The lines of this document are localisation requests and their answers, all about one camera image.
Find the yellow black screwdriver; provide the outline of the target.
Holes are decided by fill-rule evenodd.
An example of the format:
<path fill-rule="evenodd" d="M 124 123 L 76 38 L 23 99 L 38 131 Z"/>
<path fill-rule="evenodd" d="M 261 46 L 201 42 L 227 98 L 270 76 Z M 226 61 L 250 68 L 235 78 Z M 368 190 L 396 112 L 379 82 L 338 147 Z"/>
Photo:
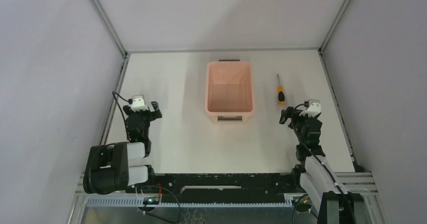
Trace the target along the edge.
<path fill-rule="evenodd" d="M 276 75 L 276 78 L 277 78 L 277 82 L 278 82 L 278 86 L 277 86 L 277 98 L 278 98 L 278 102 L 279 102 L 280 105 L 284 106 L 286 98 L 285 98 L 285 95 L 284 95 L 284 92 L 283 92 L 283 86 L 281 84 L 279 74 Z"/>

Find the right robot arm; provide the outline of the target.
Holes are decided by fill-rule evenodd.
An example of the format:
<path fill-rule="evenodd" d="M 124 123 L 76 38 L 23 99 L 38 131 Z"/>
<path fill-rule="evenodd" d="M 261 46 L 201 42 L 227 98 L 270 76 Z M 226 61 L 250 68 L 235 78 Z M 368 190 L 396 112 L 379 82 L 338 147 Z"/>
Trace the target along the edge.
<path fill-rule="evenodd" d="M 366 223 L 363 197 L 339 182 L 320 145 L 320 115 L 320 104 L 308 101 L 281 111 L 279 123 L 288 122 L 298 141 L 299 164 L 293 168 L 293 175 L 310 199 L 317 223 Z"/>

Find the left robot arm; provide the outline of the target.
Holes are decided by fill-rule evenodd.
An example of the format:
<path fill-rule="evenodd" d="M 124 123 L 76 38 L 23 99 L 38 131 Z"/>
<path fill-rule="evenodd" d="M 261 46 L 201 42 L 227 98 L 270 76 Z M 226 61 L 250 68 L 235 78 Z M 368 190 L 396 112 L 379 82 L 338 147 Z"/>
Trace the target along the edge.
<path fill-rule="evenodd" d="M 129 161 L 150 155 L 149 128 L 151 122 L 162 118 L 162 112 L 156 101 L 151 102 L 152 111 L 148 106 L 137 107 L 135 104 L 136 101 L 120 110 L 126 141 L 91 147 L 83 177 L 86 193 L 106 195 L 148 180 L 149 166 L 132 170 Z"/>

